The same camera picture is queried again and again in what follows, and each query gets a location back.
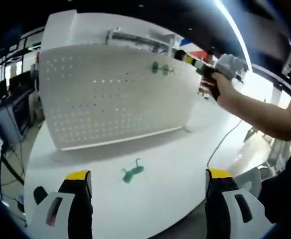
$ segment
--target human hand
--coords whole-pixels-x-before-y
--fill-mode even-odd
[[[232,82],[220,73],[213,73],[210,78],[204,77],[199,91],[208,92],[217,101],[219,106],[226,110],[230,108],[239,95],[239,92],[234,89]]]

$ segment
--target ceiling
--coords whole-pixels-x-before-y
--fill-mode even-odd
[[[290,52],[284,31],[254,1],[222,2],[237,23],[252,62],[279,75]],[[0,47],[8,44],[7,37],[4,41],[1,38],[12,25],[18,26],[13,33],[19,36],[44,26],[51,13],[75,8],[78,12],[106,12],[143,19],[176,32],[202,49],[214,47],[216,55],[231,53],[244,58],[234,31],[213,0],[117,0],[111,3],[54,0],[54,4],[40,4],[43,2],[34,6],[14,1],[0,7],[3,22],[0,24]]]

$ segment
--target white pegboard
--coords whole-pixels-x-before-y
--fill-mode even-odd
[[[59,149],[183,127],[199,87],[193,66],[135,48],[77,45],[46,50],[40,57],[41,100]],[[154,74],[153,62],[170,71]]]

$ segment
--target ceiling light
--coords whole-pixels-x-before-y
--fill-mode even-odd
[[[245,56],[246,64],[247,64],[249,70],[253,71],[249,53],[247,51],[247,48],[246,48],[245,42],[243,40],[243,37],[242,37],[237,25],[235,24],[235,21],[233,20],[233,18],[231,17],[230,13],[227,11],[227,9],[221,3],[220,0],[215,0],[215,4],[220,9],[220,11],[223,13],[223,15],[225,16],[226,20],[229,22],[229,24],[231,25],[236,37],[238,38],[238,40],[240,42],[241,48],[242,48],[244,56]]]

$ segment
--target human arm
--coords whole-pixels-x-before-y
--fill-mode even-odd
[[[219,73],[214,73],[212,78],[216,80],[220,92],[217,99],[219,106],[265,134],[285,141],[291,140],[291,102],[287,109],[282,109],[239,93]],[[203,85],[207,88],[213,86],[211,81],[208,85],[203,82]]]

